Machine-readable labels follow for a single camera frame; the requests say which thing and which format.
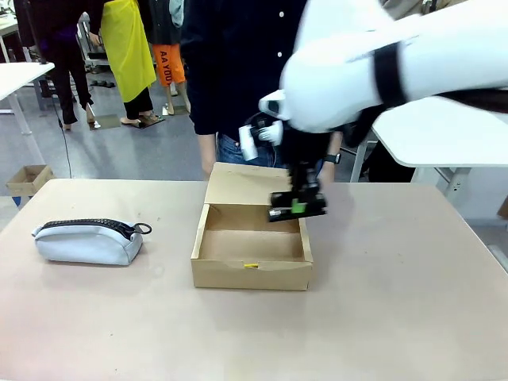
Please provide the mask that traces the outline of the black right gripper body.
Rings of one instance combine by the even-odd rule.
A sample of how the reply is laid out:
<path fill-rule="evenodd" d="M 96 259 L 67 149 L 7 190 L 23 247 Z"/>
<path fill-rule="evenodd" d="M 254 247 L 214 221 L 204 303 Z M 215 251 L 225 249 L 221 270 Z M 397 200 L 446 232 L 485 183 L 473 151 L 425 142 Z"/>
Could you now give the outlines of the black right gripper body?
<path fill-rule="evenodd" d="M 290 126 L 283 127 L 282 163 L 291 175 L 300 163 L 308 163 L 316 174 L 321 170 L 332 133 L 305 133 Z"/>

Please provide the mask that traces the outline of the person's left hand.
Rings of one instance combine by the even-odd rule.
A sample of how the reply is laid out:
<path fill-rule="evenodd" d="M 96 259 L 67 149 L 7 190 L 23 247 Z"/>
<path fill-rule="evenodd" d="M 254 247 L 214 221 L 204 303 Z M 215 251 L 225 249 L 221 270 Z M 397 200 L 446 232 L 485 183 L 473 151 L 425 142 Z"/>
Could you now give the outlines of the person's left hand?
<path fill-rule="evenodd" d="M 322 184 L 329 184 L 335 181 L 335 167 L 334 163 L 325 161 L 322 164 L 318 178 Z"/>

